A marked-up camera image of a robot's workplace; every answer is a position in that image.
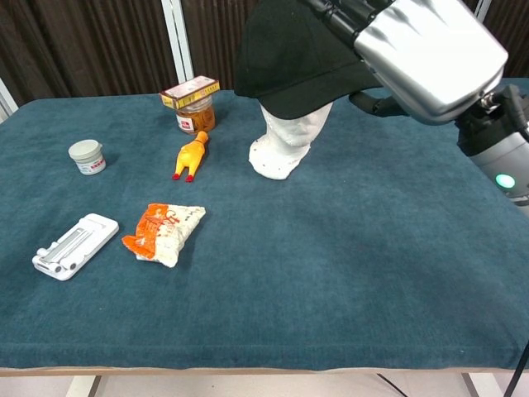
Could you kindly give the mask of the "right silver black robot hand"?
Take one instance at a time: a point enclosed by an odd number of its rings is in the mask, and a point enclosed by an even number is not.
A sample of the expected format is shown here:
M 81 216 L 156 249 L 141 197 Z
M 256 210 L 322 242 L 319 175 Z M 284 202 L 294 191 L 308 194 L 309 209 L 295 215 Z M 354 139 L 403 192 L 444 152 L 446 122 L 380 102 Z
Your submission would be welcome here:
M 350 101 L 378 117 L 427 125 L 459 118 L 492 93 L 508 53 L 461 1 L 306 1 L 390 93 Z

